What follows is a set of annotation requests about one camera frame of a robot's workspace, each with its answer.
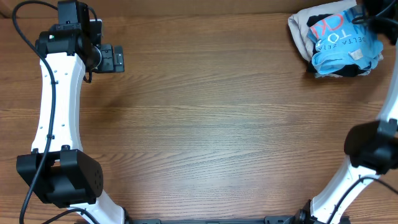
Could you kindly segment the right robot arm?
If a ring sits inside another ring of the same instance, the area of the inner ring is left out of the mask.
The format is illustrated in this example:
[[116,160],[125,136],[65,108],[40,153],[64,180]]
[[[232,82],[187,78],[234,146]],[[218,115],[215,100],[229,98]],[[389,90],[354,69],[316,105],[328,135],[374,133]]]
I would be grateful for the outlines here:
[[[288,26],[315,77],[364,76],[382,60],[379,34],[397,45],[397,2],[331,2],[290,16]],[[348,223],[343,214],[355,198],[397,168],[396,75],[376,120],[351,128],[344,152],[344,161],[327,186],[289,223]]]

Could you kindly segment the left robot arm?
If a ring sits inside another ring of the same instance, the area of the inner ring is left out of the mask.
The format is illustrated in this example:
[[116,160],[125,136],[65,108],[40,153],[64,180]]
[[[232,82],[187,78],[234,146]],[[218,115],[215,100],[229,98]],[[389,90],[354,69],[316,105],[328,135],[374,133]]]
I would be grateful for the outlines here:
[[31,49],[40,59],[42,95],[31,152],[17,157],[18,174],[44,204],[88,223],[129,223],[127,211],[104,190],[99,162],[84,153],[80,138],[80,94],[96,73],[121,73],[120,46],[102,43],[103,23],[80,1],[59,1],[58,22],[40,33]]

